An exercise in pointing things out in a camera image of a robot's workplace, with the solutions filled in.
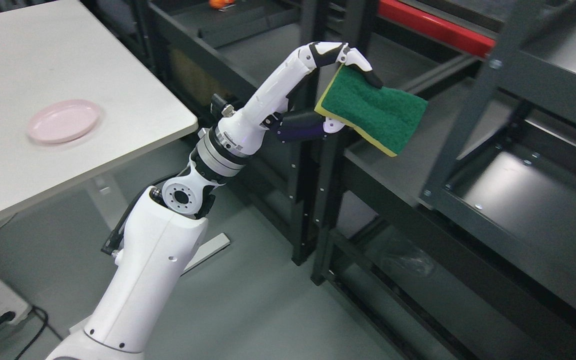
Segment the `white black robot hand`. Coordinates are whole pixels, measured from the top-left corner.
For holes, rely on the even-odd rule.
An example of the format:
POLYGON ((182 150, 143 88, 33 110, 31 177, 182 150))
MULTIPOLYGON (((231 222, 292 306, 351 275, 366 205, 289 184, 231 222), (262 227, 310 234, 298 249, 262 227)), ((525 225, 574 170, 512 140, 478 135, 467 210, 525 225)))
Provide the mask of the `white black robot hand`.
POLYGON ((267 127, 262 123, 275 113, 288 111, 288 95, 315 69, 341 63, 361 73, 366 82, 381 89, 383 82, 370 62, 346 42, 315 41, 293 50, 233 116, 223 117, 217 132, 226 150, 251 156, 262 145, 267 127))

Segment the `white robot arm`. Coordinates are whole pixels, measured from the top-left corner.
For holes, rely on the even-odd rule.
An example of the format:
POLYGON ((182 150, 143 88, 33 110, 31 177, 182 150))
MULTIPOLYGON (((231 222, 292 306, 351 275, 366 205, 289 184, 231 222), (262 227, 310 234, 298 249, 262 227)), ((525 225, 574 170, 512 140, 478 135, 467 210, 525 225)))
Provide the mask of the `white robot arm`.
POLYGON ((188 165, 162 187, 149 186, 128 215, 110 285, 82 328, 50 360, 142 360, 178 279, 201 248, 215 196, 249 158, 217 127, 190 153, 188 165))

